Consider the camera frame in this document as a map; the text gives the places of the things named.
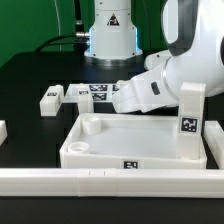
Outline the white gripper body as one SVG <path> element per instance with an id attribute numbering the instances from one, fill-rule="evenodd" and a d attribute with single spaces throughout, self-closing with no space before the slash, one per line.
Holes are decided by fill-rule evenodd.
<path id="1" fill-rule="evenodd" d="M 117 113 L 149 112 L 162 107 L 178 105 L 178 97 L 168 87 L 166 63 L 128 80 L 112 96 Z"/>

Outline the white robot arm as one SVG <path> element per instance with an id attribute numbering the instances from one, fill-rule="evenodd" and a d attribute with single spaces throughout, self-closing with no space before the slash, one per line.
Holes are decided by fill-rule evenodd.
<path id="1" fill-rule="evenodd" d="M 204 84 L 207 97 L 224 92 L 224 0 L 165 0 L 161 19 L 170 55 L 112 96 L 118 113 L 176 106 L 185 82 Z M 142 54 L 131 0 L 95 0 L 89 35 L 90 61 L 122 63 Z"/>

